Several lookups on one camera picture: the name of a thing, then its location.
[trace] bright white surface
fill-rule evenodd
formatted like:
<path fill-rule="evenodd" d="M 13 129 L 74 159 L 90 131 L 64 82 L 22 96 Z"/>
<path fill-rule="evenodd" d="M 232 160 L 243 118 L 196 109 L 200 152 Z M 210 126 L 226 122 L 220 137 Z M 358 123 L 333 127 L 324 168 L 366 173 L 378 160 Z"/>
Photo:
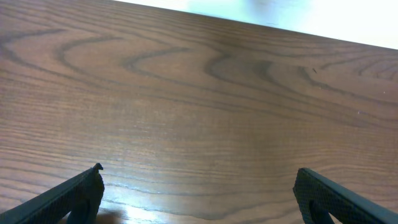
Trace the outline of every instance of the bright white surface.
<path fill-rule="evenodd" d="M 398 49 L 396 0 L 118 0 Z"/>

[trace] wooden table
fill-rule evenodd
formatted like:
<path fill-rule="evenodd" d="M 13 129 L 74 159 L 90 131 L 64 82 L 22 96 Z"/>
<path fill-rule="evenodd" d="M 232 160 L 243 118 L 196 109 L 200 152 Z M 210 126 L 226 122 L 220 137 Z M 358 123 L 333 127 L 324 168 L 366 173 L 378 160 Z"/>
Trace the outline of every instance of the wooden table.
<path fill-rule="evenodd" d="M 0 212 L 96 162 L 111 223 L 303 223 L 300 167 L 398 212 L 396 50 L 114 1 L 0 10 Z"/>

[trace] brown wooden surface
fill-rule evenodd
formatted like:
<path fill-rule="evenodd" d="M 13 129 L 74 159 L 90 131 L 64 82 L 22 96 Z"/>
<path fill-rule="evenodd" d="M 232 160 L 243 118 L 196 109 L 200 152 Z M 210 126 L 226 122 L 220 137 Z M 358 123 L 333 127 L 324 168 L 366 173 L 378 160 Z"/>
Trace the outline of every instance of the brown wooden surface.
<path fill-rule="evenodd" d="M 303 223 L 309 167 L 398 212 L 398 52 L 112 1 L 0 1 L 0 212 L 102 163 L 120 223 Z"/>

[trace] wood grain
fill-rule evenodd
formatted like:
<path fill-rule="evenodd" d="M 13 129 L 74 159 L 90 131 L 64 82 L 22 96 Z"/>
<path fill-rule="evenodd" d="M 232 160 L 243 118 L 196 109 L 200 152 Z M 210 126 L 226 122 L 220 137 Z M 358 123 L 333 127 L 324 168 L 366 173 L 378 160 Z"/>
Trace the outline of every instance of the wood grain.
<path fill-rule="evenodd" d="M 0 212 L 102 163 L 120 223 L 303 223 L 309 167 L 398 212 L 398 52 L 113 1 L 0 1 Z"/>

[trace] black object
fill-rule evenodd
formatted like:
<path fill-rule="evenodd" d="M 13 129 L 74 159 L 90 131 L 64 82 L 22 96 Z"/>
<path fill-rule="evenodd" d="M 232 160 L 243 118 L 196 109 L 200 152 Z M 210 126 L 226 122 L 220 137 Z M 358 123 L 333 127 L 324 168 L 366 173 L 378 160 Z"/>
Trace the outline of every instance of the black object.
<path fill-rule="evenodd" d="M 67 224 L 95 222 L 104 192 L 97 163 L 81 174 L 0 214 L 0 224 L 56 224 L 68 212 Z"/>
<path fill-rule="evenodd" d="M 383 208 L 308 169 L 298 170 L 293 188 L 305 224 L 398 224 L 398 214 Z"/>

